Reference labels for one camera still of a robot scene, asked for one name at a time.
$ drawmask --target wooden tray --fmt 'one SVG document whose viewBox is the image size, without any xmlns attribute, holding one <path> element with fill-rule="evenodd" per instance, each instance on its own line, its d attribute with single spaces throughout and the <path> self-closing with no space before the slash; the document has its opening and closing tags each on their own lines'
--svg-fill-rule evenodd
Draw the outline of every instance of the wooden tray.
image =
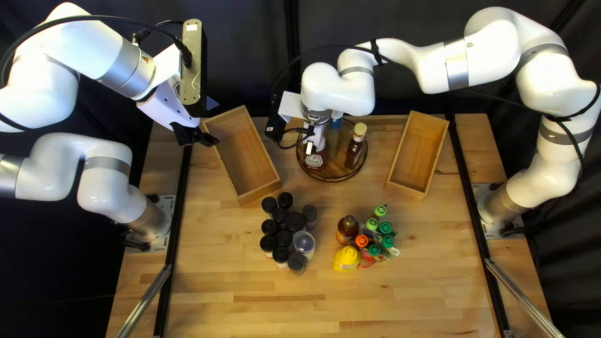
<svg viewBox="0 0 601 338">
<path fill-rule="evenodd" d="M 426 196 L 448 125 L 441 118 L 409 113 L 384 190 L 419 200 Z"/>
<path fill-rule="evenodd" d="M 219 139 L 219 144 L 213 148 L 240 205 L 282 187 L 245 106 L 208 118 L 203 121 L 203 126 Z"/>
</svg>

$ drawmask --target yellow mustard bottle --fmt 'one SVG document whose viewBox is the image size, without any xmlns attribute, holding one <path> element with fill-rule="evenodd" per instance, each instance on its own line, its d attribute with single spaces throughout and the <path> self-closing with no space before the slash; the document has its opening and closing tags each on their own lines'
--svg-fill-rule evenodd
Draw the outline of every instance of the yellow mustard bottle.
<svg viewBox="0 0 601 338">
<path fill-rule="evenodd" d="M 360 261 L 361 255 L 359 251 L 348 245 L 334 254 L 334 264 L 332 267 L 336 271 L 351 271 L 357 268 Z"/>
</svg>

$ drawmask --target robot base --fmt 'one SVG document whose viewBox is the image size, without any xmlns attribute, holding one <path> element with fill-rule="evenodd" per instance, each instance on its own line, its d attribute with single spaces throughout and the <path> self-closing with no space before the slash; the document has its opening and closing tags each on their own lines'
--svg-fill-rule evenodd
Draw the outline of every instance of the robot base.
<svg viewBox="0 0 601 338">
<path fill-rule="evenodd" d="M 482 205 L 488 196 L 492 195 L 495 191 L 490 190 L 491 183 L 481 183 L 481 184 L 472 184 L 472 190 L 474 191 L 474 197 L 476 199 L 476 203 L 478 204 L 478 211 L 482 210 Z M 480 223 L 482 223 L 482 231 L 484 232 L 484 236 L 486 239 L 523 239 L 524 235 L 522 233 L 517 233 L 508 236 L 501 236 L 499 233 L 504 227 L 505 224 L 488 224 L 482 218 L 480 218 Z M 524 223 L 522 221 L 522 217 L 518 216 L 513 220 L 513 225 L 515 227 L 523 227 Z"/>
<path fill-rule="evenodd" d="M 167 247 L 169 246 L 169 234 L 171 233 L 171 219 L 173 217 L 173 209 L 175 208 L 175 195 L 161 195 L 159 196 L 159 201 L 155 203 L 166 216 L 166 222 L 169 225 L 167 227 L 167 231 L 164 234 L 161 234 L 159 239 L 150 244 L 150 251 L 143 252 L 137 248 L 126 247 L 125 253 L 165 253 L 167 252 Z M 138 235 L 134 232 L 129 233 L 126 236 L 127 241 L 132 242 L 142 242 Z"/>
</svg>

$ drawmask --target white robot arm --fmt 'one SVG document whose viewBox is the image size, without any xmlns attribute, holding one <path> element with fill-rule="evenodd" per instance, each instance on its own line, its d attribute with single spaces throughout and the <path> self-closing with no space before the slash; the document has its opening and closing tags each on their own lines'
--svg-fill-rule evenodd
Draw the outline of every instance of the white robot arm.
<svg viewBox="0 0 601 338">
<path fill-rule="evenodd" d="M 65 2 L 43 23 L 89 15 Z M 153 58 L 100 21 L 52 26 L 15 52 L 8 84 L 0 89 L 0 131 L 20 132 L 67 118 L 83 74 L 135 100 L 140 110 L 176 132 L 180 141 L 181 129 L 195 129 L 200 123 L 179 98 L 181 64 L 176 45 Z"/>
<path fill-rule="evenodd" d="M 565 122 L 584 153 L 601 108 L 599 86 L 578 76 L 563 41 L 543 25 L 501 7 L 475 13 L 464 33 L 463 38 L 426 47 L 393 38 L 358 47 L 373 50 L 377 45 L 381 55 L 411 69 L 428 94 L 495 81 L 513 71 L 522 101 L 532 109 L 565 117 L 587 107 Z M 308 141 L 319 151 L 323 124 L 333 112 L 361 116 L 373 110 L 373 66 L 378 63 L 371 53 L 347 49 L 337 69 L 326 63 L 308 66 L 300 96 L 285 93 L 280 114 L 303 117 L 306 128 L 313 125 L 315 135 Z M 543 117 L 537 147 L 529 169 L 509 179 L 489 200 L 479 201 L 489 225 L 502 226 L 573 189 L 580 163 L 563 129 Z"/>
<path fill-rule="evenodd" d="M 88 15 L 63 3 L 45 22 Z M 21 132 L 67 118 L 83 74 L 136 100 L 140 110 L 173 130 L 180 144 L 215 144 L 218 140 L 208 134 L 198 140 L 200 119 L 180 101 L 181 64 L 175 45 L 152 58 L 100 21 L 52 26 L 15 51 L 8 84 L 0 89 L 0 131 Z M 191 69 L 201 69 L 198 60 L 192 60 Z M 0 197 L 61 200 L 71 191 L 80 160 L 85 161 L 78 189 L 82 208 L 124 224 L 143 242 L 167 234 L 170 215 L 128 184 L 132 152 L 112 141 L 55 133 L 38 139 L 28 158 L 0 154 Z"/>
</svg>

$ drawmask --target black curtain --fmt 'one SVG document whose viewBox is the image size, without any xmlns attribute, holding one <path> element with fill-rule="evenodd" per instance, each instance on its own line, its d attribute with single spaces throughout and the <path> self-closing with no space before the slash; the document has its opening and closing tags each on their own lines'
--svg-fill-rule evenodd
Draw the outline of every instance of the black curtain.
<svg viewBox="0 0 601 338">
<path fill-rule="evenodd" d="M 511 8 L 552 26 L 563 8 L 574 2 L 303 0 L 298 2 L 300 51 L 333 43 L 354 45 L 379 37 L 400 38 L 417 46 L 446 41 L 461 37 L 465 23 L 476 11 L 494 5 Z M 14 38 L 12 35 L 19 35 L 44 20 L 59 3 L 5 0 L 0 4 L 1 42 L 10 41 Z M 245 104 L 251 115 L 267 116 L 269 85 L 288 60 L 284 2 L 81 0 L 74 3 L 93 14 L 124 16 L 150 23 L 166 19 L 201 19 L 209 44 L 208 95 L 222 105 L 221 111 Z M 597 81 L 601 80 L 601 70 L 595 61 L 601 50 L 601 40 L 597 36 L 600 29 L 595 19 L 600 14 L 600 2 L 587 1 L 561 31 L 580 76 Z M 110 23 L 109 26 L 126 37 L 138 30 L 129 25 Z M 168 29 L 173 32 L 179 30 L 176 26 Z M 142 48 L 155 55 L 168 44 L 169 41 L 159 34 L 152 34 L 144 41 Z M 339 53 L 332 50 L 312 54 L 303 60 L 300 69 L 302 71 L 317 61 L 335 64 Z M 487 112 L 508 176 L 528 166 L 535 149 L 539 117 L 467 94 L 425 95 L 420 92 L 414 78 L 390 66 L 377 67 L 375 75 L 375 114 L 403 113 L 411 109 L 442 112 L 448 106 L 456 112 Z M 519 100 L 511 76 L 477 89 Z M 143 161 L 145 151 L 145 144 L 141 140 L 147 140 L 144 131 L 147 133 L 150 121 L 135 109 L 133 102 L 87 79 L 82 80 L 79 101 L 82 107 L 60 124 L 23 135 L 0 135 L 0 152 L 26 155 L 40 135 L 51 131 L 70 131 L 70 125 L 86 124 L 91 136 L 131 146 L 136 154 L 135 165 L 141 168 L 140 161 Z M 132 117 L 139 119 L 134 126 L 126 123 Z M 544 224 L 529 235 L 531 248 L 538 262 L 541 283 L 553 320 L 567 337 L 592 337 L 592 333 L 601 329 L 597 324 L 601 322 L 601 277 L 596 263 L 599 252 L 596 241 L 601 237 L 601 231 L 594 226 L 597 212 L 595 202 L 599 195 L 596 180 L 601 179 L 597 169 L 601 159 L 601 140 L 597 134 L 598 131 L 587 149 L 584 173 L 577 188 L 568 197 L 537 208 L 526 220 L 529 225 Z M 19 311 L 2 318 L 3 327 L 8 331 L 0 333 L 0 336 L 64 337 L 71 332 L 67 329 L 73 324 L 72 319 L 76 319 L 79 325 L 78 336 L 103 335 L 110 311 L 110 294 L 114 291 L 120 267 L 120 253 L 115 252 L 122 250 L 117 245 L 116 230 L 108 227 L 106 220 L 97 218 L 92 221 L 98 216 L 89 214 L 82 216 L 82 219 L 85 216 L 85 225 L 72 220 L 78 212 L 82 212 L 74 207 L 73 198 L 72 194 L 61 202 L 69 206 L 60 203 L 55 206 L 56 210 L 69 212 L 54 217 L 46 214 L 46 217 L 39 218 L 32 214 L 42 214 L 44 208 L 50 208 L 49 204 L 2 201 L 0 208 L 10 211 L 4 214 L 18 216 L 10 221 L 9 236 L 11 239 L 23 239 L 24 242 L 0 249 L 0 257 L 5 263 L 3 269 L 7 269 L 3 275 L 10 276 L 6 278 L 8 282 L 3 280 L 8 287 L 3 288 L 0 296 L 2 303 L 7 306 L 20 304 Z M 44 226 L 49 221 L 54 222 L 53 226 Z M 86 229 L 88 233 L 81 236 L 78 232 L 84 230 L 74 229 Z M 44 238 L 53 231 L 68 234 L 64 239 L 70 243 L 70 249 L 76 242 L 79 248 L 77 253 L 88 250 L 87 256 L 78 257 L 75 251 L 56 249 L 64 245 L 59 247 L 54 242 L 50 247 Z M 85 245 L 90 240 L 94 241 L 93 249 Z M 34 254 L 35 251 L 40 251 L 40 255 Z M 35 262 L 38 256 L 48 258 Z M 58 271 L 65 266 L 73 274 L 62 278 Z M 84 271 L 86 269 L 103 271 L 107 277 L 97 284 L 75 288 L 79 291 L 71 294 L 73 280 L 80 281 L 80 284 L 90 282 L 86 276 L 93 273 Z M 52 290 L 58 287 L 60 281 L 66 284 L 61 289 L 62 293 L 53 294 Z M 99 299 L 79 300 L 81 297 Z M 104 302 L 104 306 L 94 306 L 93 309 L 86 307 L 90 301 L 97 302 L 95 304 Z M 31 321 L 43 325 L 27 325 Z"/>
</svg>

